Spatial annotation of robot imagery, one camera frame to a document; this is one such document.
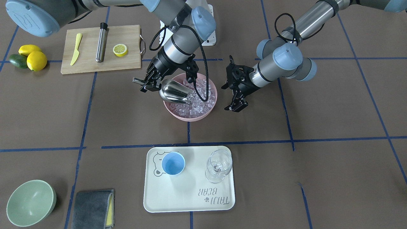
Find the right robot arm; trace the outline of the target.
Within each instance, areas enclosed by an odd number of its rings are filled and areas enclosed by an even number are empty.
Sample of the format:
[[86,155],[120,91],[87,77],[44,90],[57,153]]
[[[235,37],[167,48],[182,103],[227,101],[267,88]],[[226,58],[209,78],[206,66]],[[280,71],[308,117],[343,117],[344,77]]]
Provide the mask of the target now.
[[197,64],[194,52],[216,29],[216,22],[207,10],[207,2],[192,8],[185,0],[8,0],[5,3],[10,18],[20,28],[38,37],[48,37],[77,17],[108,6],[139,6],[155,14],[171,38],[160,44],[151,60],[146,77],[134,78],[141,91],[158,91],[163,79],[177,69],[186,73],[188,83],[195,84]]

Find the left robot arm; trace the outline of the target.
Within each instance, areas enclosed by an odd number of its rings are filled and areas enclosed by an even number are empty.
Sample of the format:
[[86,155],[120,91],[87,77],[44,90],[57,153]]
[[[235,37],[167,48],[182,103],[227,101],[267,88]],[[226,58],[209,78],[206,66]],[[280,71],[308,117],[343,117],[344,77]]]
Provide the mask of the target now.
[[317,71],[316,63],[303,57],[298,45],[316,35],[324,24],[340,10],[357,4],[387,12],[406,10],[405,0],[319,0],[298,20],[275,39],[262,40],[256,55],[260,61],[253,67],[238,65],[230,56],[226,67],[226,83],[222,89],[232,90],[230,105],[226,111],[240,112],[248,106],[246,97],[278,78],[311,80]]

